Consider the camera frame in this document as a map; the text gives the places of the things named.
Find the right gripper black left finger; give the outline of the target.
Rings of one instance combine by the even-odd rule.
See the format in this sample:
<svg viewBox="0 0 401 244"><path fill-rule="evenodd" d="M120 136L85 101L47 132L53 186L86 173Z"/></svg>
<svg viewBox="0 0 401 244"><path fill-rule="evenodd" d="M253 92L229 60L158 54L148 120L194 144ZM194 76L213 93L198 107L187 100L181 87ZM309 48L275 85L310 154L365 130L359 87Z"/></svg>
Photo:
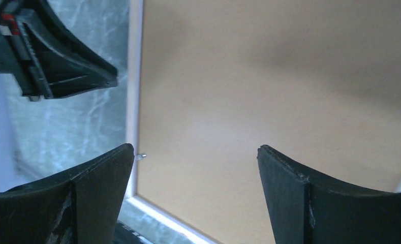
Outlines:
<svg viewBox="0 0 401 244"><path fill-rule="evenodd" d="M112 243L133 162L125 143L0 192L0 243Z"/></svg>

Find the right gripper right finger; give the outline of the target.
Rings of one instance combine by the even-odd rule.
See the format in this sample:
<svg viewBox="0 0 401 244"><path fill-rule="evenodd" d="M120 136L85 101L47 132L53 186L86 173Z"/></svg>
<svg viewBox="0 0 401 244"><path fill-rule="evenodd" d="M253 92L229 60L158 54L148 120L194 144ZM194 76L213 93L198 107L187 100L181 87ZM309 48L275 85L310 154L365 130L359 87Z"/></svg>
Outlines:
<svg viewBox="0 0 401 244"><path fill-rule="evenodd" d="M276 149L258 149L276 243L401 243L401 193L333 178Z"/></svg>

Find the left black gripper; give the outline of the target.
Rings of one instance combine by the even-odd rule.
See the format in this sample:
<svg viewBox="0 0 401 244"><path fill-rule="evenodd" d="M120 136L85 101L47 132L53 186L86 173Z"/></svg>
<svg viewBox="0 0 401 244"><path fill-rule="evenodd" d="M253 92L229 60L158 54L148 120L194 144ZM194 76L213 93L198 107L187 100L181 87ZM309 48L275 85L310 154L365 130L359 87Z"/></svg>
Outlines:
<svg viewBox="0 0 401 244"><path fill-rule="evenodd" d="M0 74L12 74L29 98L36 85L46 99L118 85L117 68L72 34L48 1L0 1Z"/></svg>

